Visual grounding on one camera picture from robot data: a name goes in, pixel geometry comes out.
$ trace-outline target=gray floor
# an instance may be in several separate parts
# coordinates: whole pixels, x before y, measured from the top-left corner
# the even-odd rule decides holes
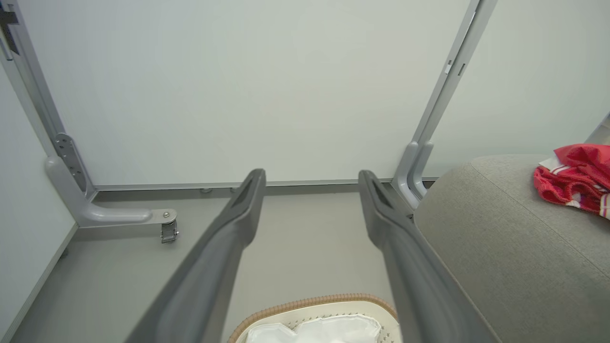
[[[269,188],[258,232],[242,256],[223,342],[250,314],[302,298],[369,293],[393,303],[355,190]],[[100,194],[107,207],[176,209],[179,240],[161,245],[156,230],[148,237],[73,240],[13,342],[122,342],[228,196],[227,190]]]

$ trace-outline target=gray metal table frame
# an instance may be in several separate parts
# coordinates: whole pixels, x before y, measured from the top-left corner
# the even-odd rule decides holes
[[[455,41],[442,66],[428,105],[422,115],[413,138],[407,143],[398,164],[392,185],[414,211],[425,196],[422,172],[431,154],[432,134],[451,99],[461,76],[481,38],[497,0],[471,0]],[[43,70],[26,29],[26,22],[19,8],[19,0],[0,0],[0,62],[23,105],[26,115],[40,140],[48,158],[45,161],[47,175],[73,215],[79,230],[99,229],[120,225],[151,225],[160,229],[161,241],[171,242],[178,237],[178,214],[172,209],[107,209],[91,204],[98,188],[92,184],[87,169],[60,119]],[[269,186],[303,184],[299,181],[280,182]],[[138,185],[126,189],[184,189],[208,190],[214,187],[238,187],[230,184],[176,184]],[[19,323],[22,315],[15,318]],[[9,338],[14,332],[7,333]]]

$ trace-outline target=white plastic bag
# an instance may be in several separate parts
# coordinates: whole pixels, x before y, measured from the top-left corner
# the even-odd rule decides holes
[[[376,343],[380,331],[377,320],[353,314],[303,322],[294,331],[281,323],[259,325],[246,343]]]

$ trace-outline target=white stripe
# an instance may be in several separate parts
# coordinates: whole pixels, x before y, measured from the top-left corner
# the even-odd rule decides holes
[[[566,206],[571,206],[573,208],[580,208],[580,203],[578,201],[572,200],[565,203]]]
[[[606,197],[608,196],[608,194],[604,194],[601,196],[600,198],[600,216],[604,216],[604,210],[607,208],[607,206],[604,206],[604,201],[606,201]]]
[[[552,173],[557,175],[559,172],[563,172],[564,170],[569,169],[569,168],[570,168],[569,165],[565,165],[561,168],[557,168],[557,169],[553,170]]]
[[[595,189],[597,189],[597,190],[599,190],[601,192],[606,192],[606,193],[608,192],[607,189],[605,189],[604,187],[602,187],[602,186],[600,186],[598,184],[594,184],[593,187],[595,187]]]

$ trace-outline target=white wall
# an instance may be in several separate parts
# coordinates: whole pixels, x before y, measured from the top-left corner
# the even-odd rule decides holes
[[[469,0],[20,0],[93,183],[393,176]]]
[[[0,341],[8,342],[74,220],[45,175],[46,154],[3,68],[0,114]]]
[[[584,142],[610,112],[608,18],[608,0],[499,0],[424,176],[477,156]]]

